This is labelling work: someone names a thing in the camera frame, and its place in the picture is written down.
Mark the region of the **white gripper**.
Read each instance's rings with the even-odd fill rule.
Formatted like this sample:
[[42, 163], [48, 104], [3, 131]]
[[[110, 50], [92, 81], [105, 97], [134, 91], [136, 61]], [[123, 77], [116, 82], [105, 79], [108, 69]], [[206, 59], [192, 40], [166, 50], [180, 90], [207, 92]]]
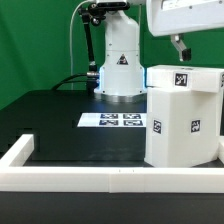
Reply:
[[154, 36], [171, 35], [181, 62], [191, 60], [183, 35], [224, 27], [224, 0], [146, 0], [149, 31]]

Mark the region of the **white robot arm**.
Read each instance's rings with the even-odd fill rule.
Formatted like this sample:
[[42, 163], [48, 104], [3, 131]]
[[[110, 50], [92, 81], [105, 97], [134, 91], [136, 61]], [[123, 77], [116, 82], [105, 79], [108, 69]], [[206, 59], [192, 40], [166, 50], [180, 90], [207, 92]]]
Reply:
[[105, 62], [94, 90], [98, 99], [133, 102], [146, 94], [140, 26], [125, 14], [132, 5], [146, 7], [150, 33], [169, 36], [182, 61], [191, 59], [185, 33], [224, 27], [224, 0], [93, 0], [95, 9], [106, 12]]

